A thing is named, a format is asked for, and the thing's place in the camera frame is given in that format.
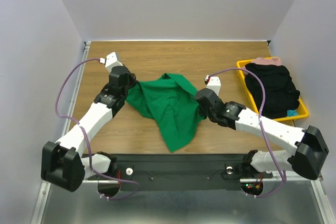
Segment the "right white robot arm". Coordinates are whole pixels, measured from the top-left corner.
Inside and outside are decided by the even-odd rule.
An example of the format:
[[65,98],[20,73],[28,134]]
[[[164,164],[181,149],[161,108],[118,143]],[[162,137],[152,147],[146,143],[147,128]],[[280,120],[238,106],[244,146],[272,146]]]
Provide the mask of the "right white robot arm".
[[195,100],[200,112],[211,122],[223,127],[246,132],[282,147],[280,151],[250,151],[242,163],[244,175],[253,177],[258,173],[280,170],[293,171],[299,176],[316,180],[321,172],[329,149],[321,131],[314,126],[307,129],[282,124],[259,116],[242,104],[224,103],[211,89],[197,91]]

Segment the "aluminium mounting rail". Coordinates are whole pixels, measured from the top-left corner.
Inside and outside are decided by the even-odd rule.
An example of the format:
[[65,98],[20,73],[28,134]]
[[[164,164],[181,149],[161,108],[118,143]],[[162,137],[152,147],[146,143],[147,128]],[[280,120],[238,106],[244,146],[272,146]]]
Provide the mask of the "aluminium mounting rail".
[[79,158],[44,158],[41,166],[41,178],[68,191],[75,191],[83,180],[92,176],[107,177],[115,180],[122,174],[124,182],[134,176],[147,174],[163,176],[201,176],[206,172],[226,172],[235,178],[254,177],[275,170],[272,161],[262,160],[256,156],[245,156],[242,160],[233,158],[220,161],[206,156],[136,155],[108,157],[97,154],[93,157]]

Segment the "green t shirt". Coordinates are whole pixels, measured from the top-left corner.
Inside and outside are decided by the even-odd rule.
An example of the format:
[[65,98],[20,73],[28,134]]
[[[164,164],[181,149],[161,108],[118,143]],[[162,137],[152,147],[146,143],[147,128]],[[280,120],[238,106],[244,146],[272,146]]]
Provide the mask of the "green t shirt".
[[206,119],[199,114],[196,92],[183,75],[165,73],[157,80],[137,82],[128,92],[127,103],[156,122],[173,153],[192,141],[199,123]]

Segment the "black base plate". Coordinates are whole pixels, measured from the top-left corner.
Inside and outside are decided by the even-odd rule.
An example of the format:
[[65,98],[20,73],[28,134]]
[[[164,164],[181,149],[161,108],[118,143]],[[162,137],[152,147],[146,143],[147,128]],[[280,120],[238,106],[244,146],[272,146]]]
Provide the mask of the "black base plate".
[[242,179],[272,178],[244,163],[244,154],[117,154],[121,179],[140,191],[241,190]]

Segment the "yellow plastic bin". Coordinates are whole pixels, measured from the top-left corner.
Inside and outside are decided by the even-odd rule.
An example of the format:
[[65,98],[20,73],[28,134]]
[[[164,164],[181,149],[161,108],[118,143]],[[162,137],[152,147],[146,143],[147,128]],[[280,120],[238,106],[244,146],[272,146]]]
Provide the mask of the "yellow plastic bin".
[[236,65],[249,70],[261,80],[266,92],[263,116],[278,122],[308,117],[309,112],[300,98],[300,91],[278,57],[241,60]]

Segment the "black t shirt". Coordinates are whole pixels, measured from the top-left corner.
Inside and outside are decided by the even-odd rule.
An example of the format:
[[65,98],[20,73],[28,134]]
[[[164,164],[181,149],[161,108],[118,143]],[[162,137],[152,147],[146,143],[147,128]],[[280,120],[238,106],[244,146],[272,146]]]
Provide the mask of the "black t shirt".
[[274,66],[255,75],[265,88],[263,116],[270,119],[284,118],[288,110],[296,110],[299,107],[300,91],[296,89],[285,66]]

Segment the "teal t shirt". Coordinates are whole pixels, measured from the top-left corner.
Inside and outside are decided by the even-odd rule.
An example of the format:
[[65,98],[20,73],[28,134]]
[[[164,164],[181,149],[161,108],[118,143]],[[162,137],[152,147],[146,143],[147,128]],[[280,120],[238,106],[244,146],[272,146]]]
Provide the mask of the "teal t shirt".
[[286,117],[293,117],[293,116],[298,116],[298,115],[299,113],[297,112],[297,110],[288,110]]

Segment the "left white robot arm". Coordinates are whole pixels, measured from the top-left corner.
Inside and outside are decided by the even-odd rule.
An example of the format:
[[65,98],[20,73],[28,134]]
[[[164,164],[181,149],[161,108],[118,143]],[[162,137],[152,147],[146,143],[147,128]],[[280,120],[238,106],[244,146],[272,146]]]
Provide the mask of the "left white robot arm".
[[98,175],[120,181],[117,159],[110,154],[90,153],[90,141],[124,106],[128,91],[136,84],[135,74],[117,62],[108,67],[109,80],[80,119],[71,118],[74,127],[56,142],[47,142],[42,150],[41,178],[73,192],[82,182]]

